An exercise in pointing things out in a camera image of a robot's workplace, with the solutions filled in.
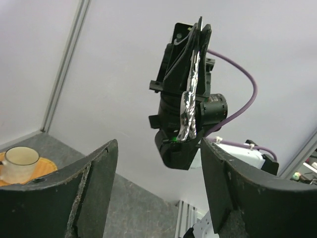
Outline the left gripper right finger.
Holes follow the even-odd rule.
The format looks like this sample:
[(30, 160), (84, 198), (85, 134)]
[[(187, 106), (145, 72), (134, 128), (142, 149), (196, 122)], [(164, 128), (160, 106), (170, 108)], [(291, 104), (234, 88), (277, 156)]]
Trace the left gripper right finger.
[(201, 161), (213, 230), (221, 238), (314, 238), (317, 188), (279, 178), (207, 139)]

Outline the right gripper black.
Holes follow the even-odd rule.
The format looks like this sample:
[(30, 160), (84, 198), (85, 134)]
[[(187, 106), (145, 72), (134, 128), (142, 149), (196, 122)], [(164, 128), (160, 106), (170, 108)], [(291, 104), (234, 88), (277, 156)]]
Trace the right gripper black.
[(198, 84), (196, 95), (207, 98), (211, 91), (211, 71), (215, 60), (207, 58), (211, 38), (211, 25), (203, 28), (200, 17), (194, 25), (176, 23), (170, 43), (167, 44), (156, 81), (150, 82), (150, 89), (163, 91), (168, 95), (181, 95), (187, 86), (193, 50), (200, 52)]

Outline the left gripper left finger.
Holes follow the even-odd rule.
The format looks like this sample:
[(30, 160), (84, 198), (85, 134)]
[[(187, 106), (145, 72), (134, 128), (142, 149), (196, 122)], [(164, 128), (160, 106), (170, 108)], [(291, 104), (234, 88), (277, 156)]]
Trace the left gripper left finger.
[(46, 176), (2, 186), (1, 237), (101, 238), (117, 161), (114, 139)]

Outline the silver scissors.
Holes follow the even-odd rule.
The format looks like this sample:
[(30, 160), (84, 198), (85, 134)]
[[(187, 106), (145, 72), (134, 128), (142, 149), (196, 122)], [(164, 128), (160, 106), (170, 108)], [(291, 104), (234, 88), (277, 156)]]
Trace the silver scissors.
[(195, 139), (197, 136), (195, 107), (196, 90), (199, 76), (199, 53), (200, 52), (197, 50), (193, 50), (192, 52), (187, 87), (181, 96), (180, 130), (176, 138), (177, 142), (184, 142), (187, 139)]

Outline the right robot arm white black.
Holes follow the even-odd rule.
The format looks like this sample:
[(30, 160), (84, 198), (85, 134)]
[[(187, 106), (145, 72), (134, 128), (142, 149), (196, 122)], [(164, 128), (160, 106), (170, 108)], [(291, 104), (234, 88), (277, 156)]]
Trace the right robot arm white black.
[(211, 93), (215, 61), (208, 58), (212, 29), (201, 20), (193, 25), (176, 23), (167, 44), (156, 80), (150, 89), (160, 93), (158, 113), (149, 116), (157, 131), (155, 144), (166, 167), (188, 170), (197, 164), (200, 143), (211, 133), (245, 112), (254, 102), (258, 87), (248, 102), (232, 115), (221, 94)]

